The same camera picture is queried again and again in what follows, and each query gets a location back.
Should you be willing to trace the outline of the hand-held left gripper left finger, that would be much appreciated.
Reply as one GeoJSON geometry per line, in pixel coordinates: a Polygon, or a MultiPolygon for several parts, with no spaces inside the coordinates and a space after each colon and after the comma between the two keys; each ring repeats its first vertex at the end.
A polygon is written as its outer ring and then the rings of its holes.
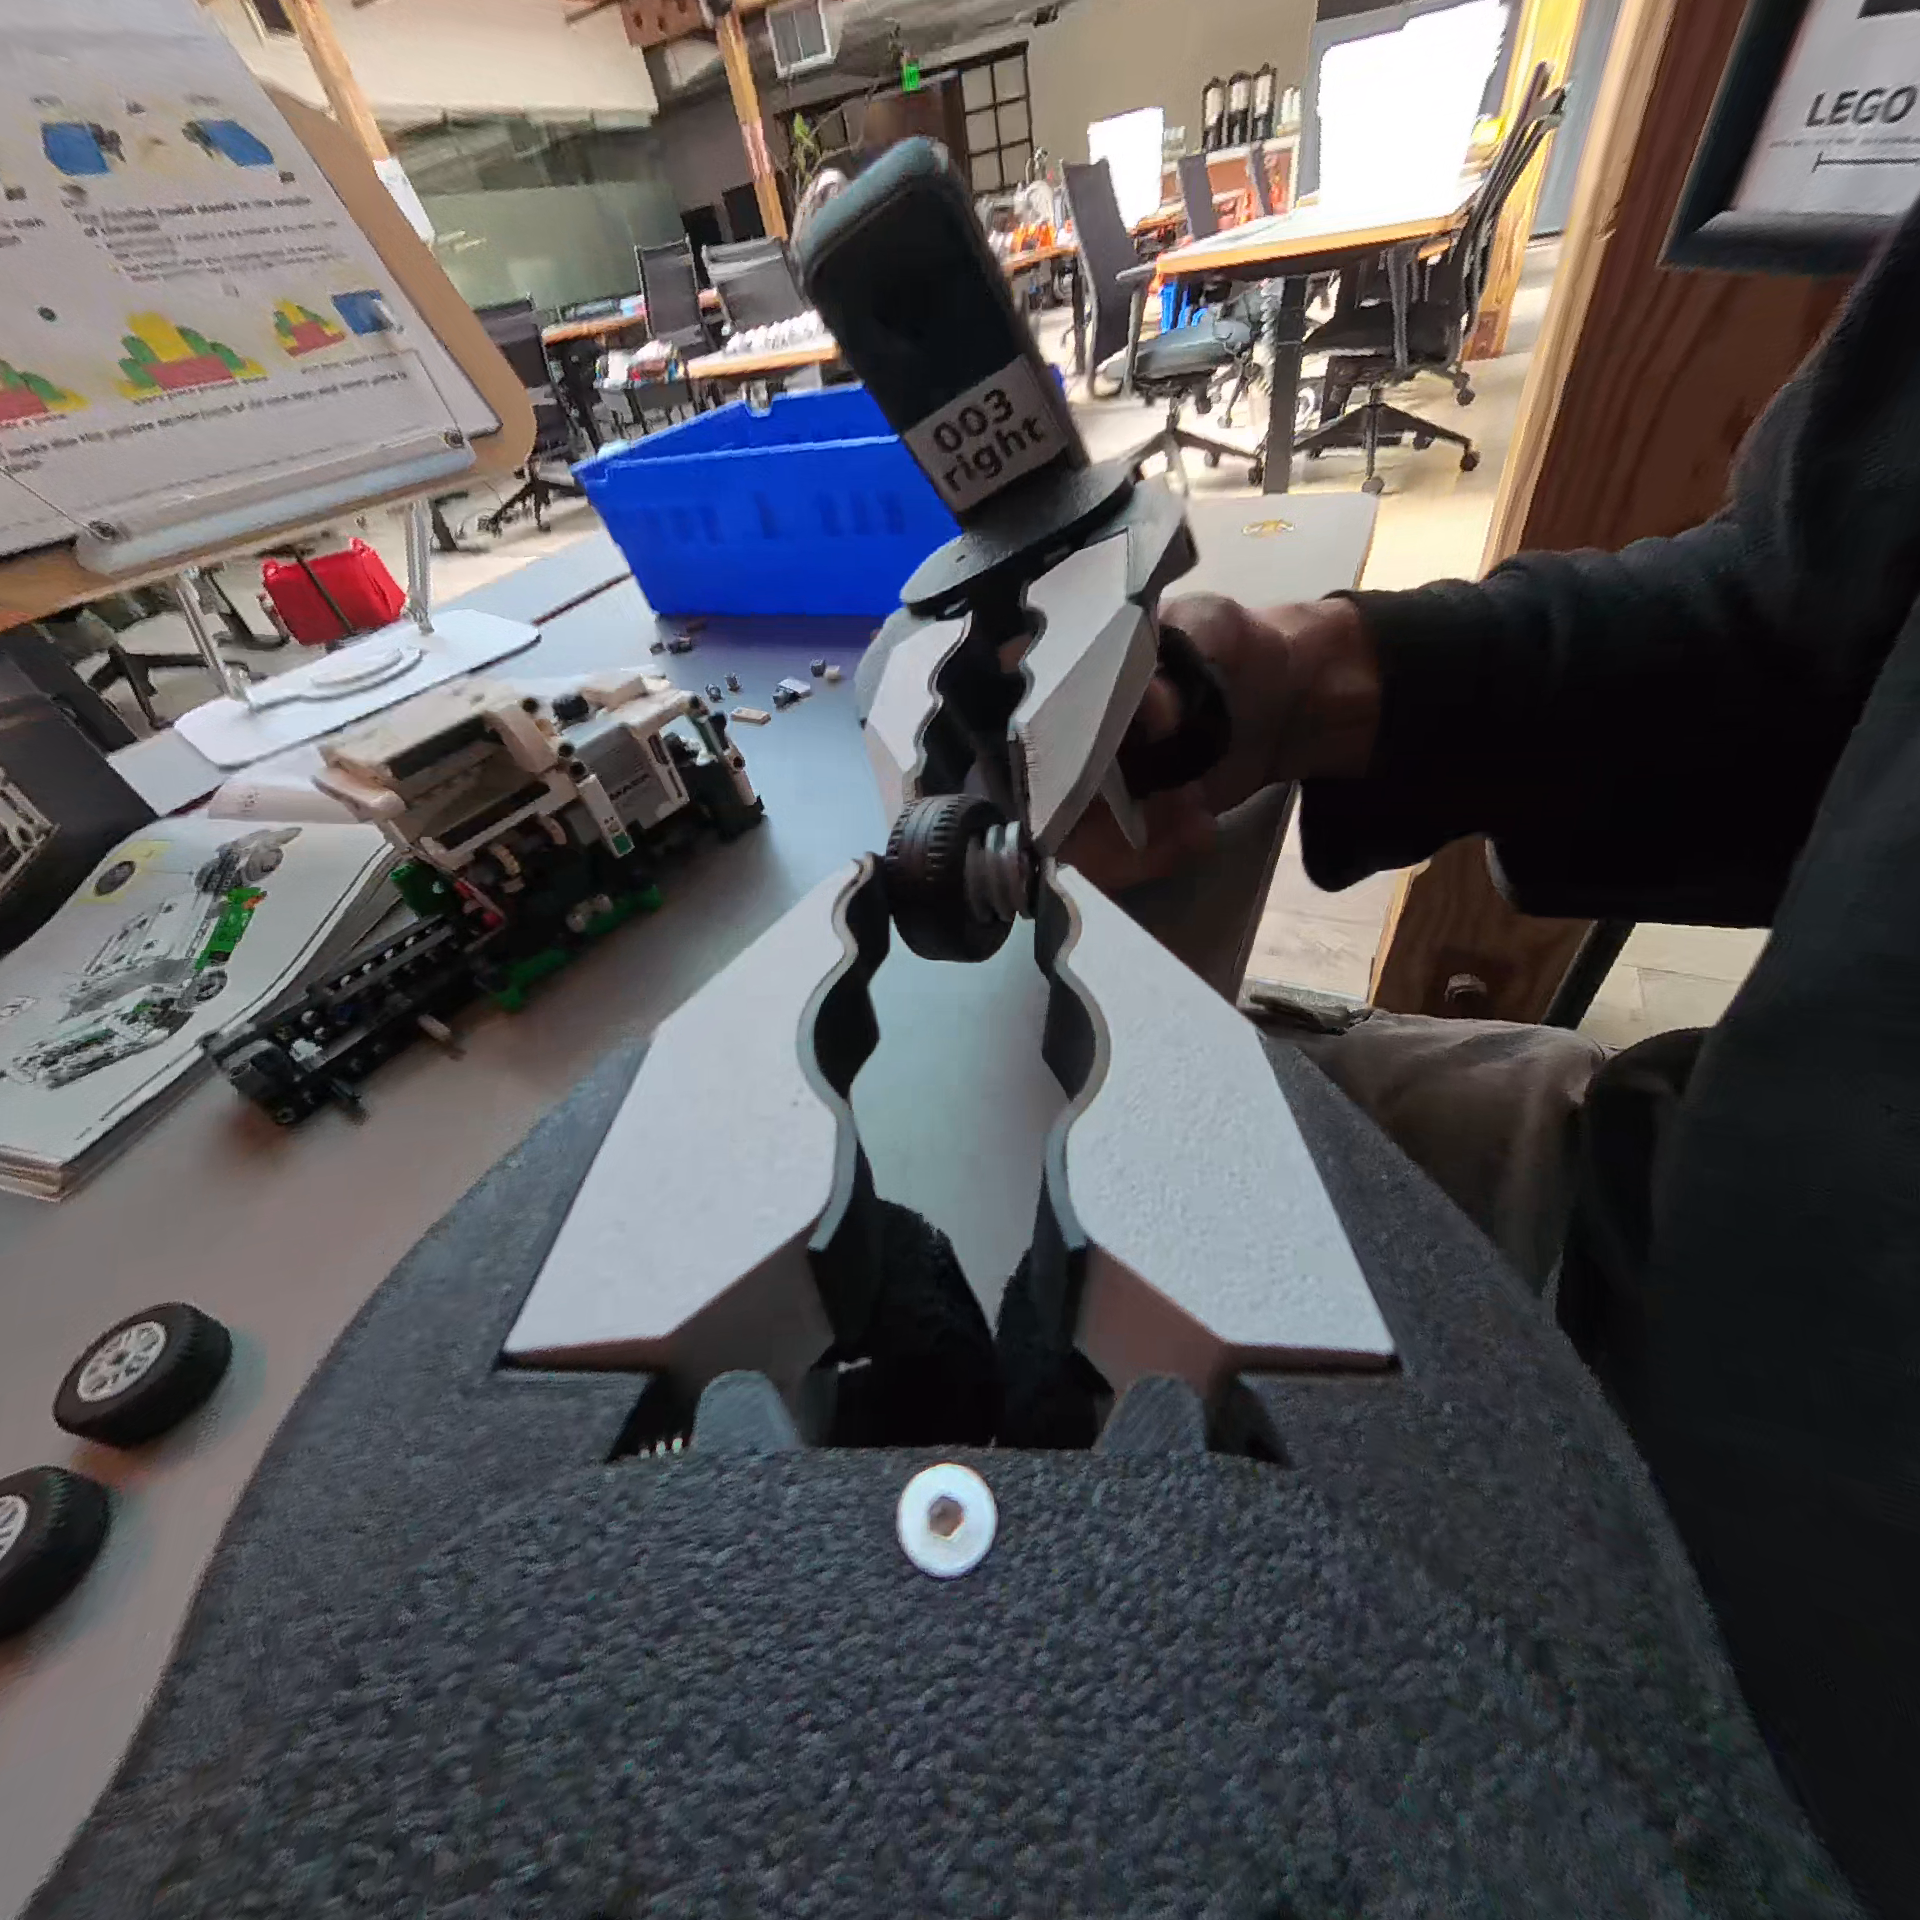
{"type": "Polygon", "coordinates": [[[882,1230],[850,1088],[886,953],[881,864],[856,855],[661,1023],[506,1363],[793,1393],[867,1345],[882,1230]]]}

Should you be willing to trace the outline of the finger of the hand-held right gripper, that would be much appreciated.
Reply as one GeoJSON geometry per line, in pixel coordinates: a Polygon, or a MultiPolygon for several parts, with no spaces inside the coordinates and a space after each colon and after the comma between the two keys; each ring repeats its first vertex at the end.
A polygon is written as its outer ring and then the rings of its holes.
{"type": "Polygon", "coordinates": [[[1073,831],[1110,772],[1156,668],[1153,616],[1130,594],[1130,538],[1110,535],[1037,579],[1041,636],[1020,673],[1009,761],[1026,838],[1044,858],[1073,831]]]}
{"type": "Polygon", "coordinates": [[[856,712],[881,816],[966,793],[994,800],[998,665],[969,614],[899,608],[856,671],[856,712]]]}

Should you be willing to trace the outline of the black toy wheel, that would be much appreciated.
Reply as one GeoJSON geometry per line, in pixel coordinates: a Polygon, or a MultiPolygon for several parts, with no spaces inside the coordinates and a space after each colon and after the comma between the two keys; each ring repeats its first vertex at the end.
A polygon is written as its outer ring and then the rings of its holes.
{"type": "Polygon", "coordinates": [[[112,1522],[96,1480],[30,1468],[2,1476],[2,1640],[45,1618],[94,1567],[112,1522]]]}
{"type": "Polygon", "coordinates": [[[201,1307],[141,1307],[70,1363],[52,1419],[83,1442],[139,1449],[192,1417],[225,1380],[230,1358],[228,1328],[201,1307]]]}
{"type": "Polygon", "coordinates": [[[1030,916],[1041,860],[1025,828],[977,793],[914,800],[881,858],[905,947],[931,962],[984,964],[1030,916]]]}

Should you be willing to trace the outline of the white lego truck model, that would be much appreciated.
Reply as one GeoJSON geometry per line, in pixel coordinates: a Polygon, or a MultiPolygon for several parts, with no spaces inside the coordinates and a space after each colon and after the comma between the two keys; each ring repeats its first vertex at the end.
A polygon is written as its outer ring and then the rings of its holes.
{"type": "Polygon", "coordinates": [[[361,1113],[374,1071],[421,1041],[456,1050],[478,1007],[522,1014],[658,910],[666,862],[763,820],[720,691],[635,665],[432,689],[293,769],[320,826],[384,838],[410,919],[206,1043],[225,1082],[285,1129],[361,1113]]]}

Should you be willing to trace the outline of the person's right forearm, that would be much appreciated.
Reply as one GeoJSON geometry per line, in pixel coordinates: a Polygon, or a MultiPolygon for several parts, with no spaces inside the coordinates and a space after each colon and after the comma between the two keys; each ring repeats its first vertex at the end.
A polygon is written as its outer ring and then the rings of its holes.
{"type": "Polygon", "coordinates": [[[1304,785],[1306,870],[1334,892],[1481,835],[1534,916],[1768,927],[1916,588],[1908,210],[1714,518],[1357,594],[1377,746],[1304,785]]]}

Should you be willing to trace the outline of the scattered small lego pieces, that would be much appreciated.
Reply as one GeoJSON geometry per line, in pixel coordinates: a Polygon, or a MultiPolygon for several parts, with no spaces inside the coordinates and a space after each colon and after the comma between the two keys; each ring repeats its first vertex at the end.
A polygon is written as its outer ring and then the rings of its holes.
{"type": "Polygon", "coordinates": [[[666,627],[648,657],[725,723],[763,727],[832,689],[850,689],[857,657],[818,623],[746,619],[666,627]]]}

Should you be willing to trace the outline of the black office chair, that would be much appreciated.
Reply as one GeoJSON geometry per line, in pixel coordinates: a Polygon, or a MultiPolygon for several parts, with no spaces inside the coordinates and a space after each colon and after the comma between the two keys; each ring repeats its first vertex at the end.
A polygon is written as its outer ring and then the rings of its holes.
{"type": "Polygon", "coordinates": [[[536,410],[536,443],[518,470],[518,488],[483,515],[476,531],[498,538],[514,520],[528,520],[544,531],[547,512],[558,499],[585,496],[571,471],[585,456],[579,422],[547,359],[544,327],[536,305],[530,299],[483,305],[473,314],[536,410]]]}
{"type": "Polygon", "coordinates": [[[1185,415],[1211,416],[1217,403],[1232,410],[1259,375],[1259,299],[1237,296],[1203,305],[1197,320],[1145,338],[1145,299],[1154,267],[1140,258],[1121,217],[1110,166],[1067,163],[1065,202],[1073,215],[1076,296],[1075,347],[1080,378],[1092,401],[1134,393],[1165,410],[1161,438],[1173,459],[1189,450],[1218,470],[1243,459],[1249,484],[1265,484],[1258,449],[1214,439],[1185,425],[1185,415]]]}
{"type": "Polygon", "coordinates": [[[1466,266],[1440,257],[1409,266],[1400,294],[1361,305],[1342,297],[1334,315],[1313,332],[1308,354],[1321,354],[1326,371],[1318,388],[1314,427],[1297,438],[1294,449],[1318,459],[1333,449],[1357,449],[1362,456],[1361,491],[1378,496],[1386,481],[1378,452],[1393,439],[1410,439],[1412,449],[1433,443],[1458,449],[1458,470],[1472,473],[1481,452],[1472,439],[1453,427],[1432,423],[1387,403],[1393,388],[1416,378],[1443,378],[1458,404],[1472,404],[1477,393],[1466,371],[1466,343],[1477,323],[1485,284],[1485,266],[1466,266]]]}

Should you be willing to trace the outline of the person's grey-trousered legs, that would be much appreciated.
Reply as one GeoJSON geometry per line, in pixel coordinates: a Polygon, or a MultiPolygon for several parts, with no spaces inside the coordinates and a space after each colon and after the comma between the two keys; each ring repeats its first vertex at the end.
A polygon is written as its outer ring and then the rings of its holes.
{"type": "Polygon", "coordinates": [[[1537,1291],[1563,1254],[1577,1116],[1614,1052],[1546,1024],[1272,999],[1256,1015],[1443,1188],[1537,1291]]]}

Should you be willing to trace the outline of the blue plastic storage bin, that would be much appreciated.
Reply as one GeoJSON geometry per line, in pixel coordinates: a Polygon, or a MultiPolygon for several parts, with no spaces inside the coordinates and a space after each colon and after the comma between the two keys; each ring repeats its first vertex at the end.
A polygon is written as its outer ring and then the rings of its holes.
{"type": "Polygon", "coordinates": [[[957,538],[859,385],[734,401],[571,475],[669,617],[886,617],[957,538]]]}

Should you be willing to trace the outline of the wooden office table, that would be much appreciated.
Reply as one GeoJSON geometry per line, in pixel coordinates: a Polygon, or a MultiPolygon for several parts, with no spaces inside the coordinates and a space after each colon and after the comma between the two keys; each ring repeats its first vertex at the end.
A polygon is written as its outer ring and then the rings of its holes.
{"type": "Polygon", "coordinates": [[[1289,491],[1308,284],[1374,262],[1384,270],[1386,290],[1400,294],[1397,284],[1406,279],[1409,266],[1464,232],[1477,196],[1475,185],[1453,180],[1438,200],[1401,206],[1340,210],[1308,203],[1192,241],[1154,262],[1154,284],[1277,284],[1275,294],[1262,297],[1262,338],[1268,352],[1268,416],[1256,463],[1256,484],[1262,494],[1289,491]]]}

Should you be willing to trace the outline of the silver folding stand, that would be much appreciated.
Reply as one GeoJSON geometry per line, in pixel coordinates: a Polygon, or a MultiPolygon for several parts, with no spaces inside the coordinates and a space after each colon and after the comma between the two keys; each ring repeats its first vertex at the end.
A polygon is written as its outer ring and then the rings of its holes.
{"type": "Polygon", "coordinates": [[[341,734],[537,646],[539,630],[530,623],[435,608],[432,550],[430,512],[426,504],[413,504],[405,522],[408,599],[393,624],[188,712],[172,732],[228,775],[341,734]]]}

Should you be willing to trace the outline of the red plastic bin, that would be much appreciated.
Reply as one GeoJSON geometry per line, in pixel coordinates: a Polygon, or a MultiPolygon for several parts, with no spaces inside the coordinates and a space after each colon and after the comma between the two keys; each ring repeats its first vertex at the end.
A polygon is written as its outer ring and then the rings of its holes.
{"type": "Polygon", "coordinates": [[[363,538],[326,551],[269,554],[259,564],[259,588],[277,630],[320,649],[392,627],[410,603],[408,591],[363,538]]]}

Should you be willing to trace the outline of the instruction sheet on wooden board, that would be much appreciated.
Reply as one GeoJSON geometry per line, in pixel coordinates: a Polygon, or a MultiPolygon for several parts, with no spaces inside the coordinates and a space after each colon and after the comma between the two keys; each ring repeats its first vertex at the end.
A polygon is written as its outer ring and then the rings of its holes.
{"type": "Polygon", "coordinates": [[[5,630],[530,452],[377,169],[197,6],[2,8],[5,630]]]}

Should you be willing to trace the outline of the black framed marker sign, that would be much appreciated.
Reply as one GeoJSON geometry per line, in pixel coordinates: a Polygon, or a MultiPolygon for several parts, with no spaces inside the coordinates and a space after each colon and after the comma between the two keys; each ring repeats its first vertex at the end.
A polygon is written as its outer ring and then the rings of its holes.
{"type": "Polygon", "coordinates": [[[1681,273],[1858,273],[1918,195],[1918,6],[1752,2],[1674,209],[1681,273]]]}

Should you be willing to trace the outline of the wooden post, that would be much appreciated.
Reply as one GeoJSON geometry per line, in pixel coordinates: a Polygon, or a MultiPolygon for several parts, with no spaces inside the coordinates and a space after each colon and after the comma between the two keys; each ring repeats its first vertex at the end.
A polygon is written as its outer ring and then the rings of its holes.
{"type": "MultiPolygon", "coordinates": [[[[1626,6],[1520,403],[1485,567],[1522,550],[1616,550],[1722,504],[1760,416],[1832,327],[1858,267],[1808,276],[1674,267],[1674,217],[1748,6],[1626,6]]],[[[1470,840],[1400,881],[1371,1002],[1531,1023],[1577,969],[1587,919],[1526,919],[1470,840]]]]}

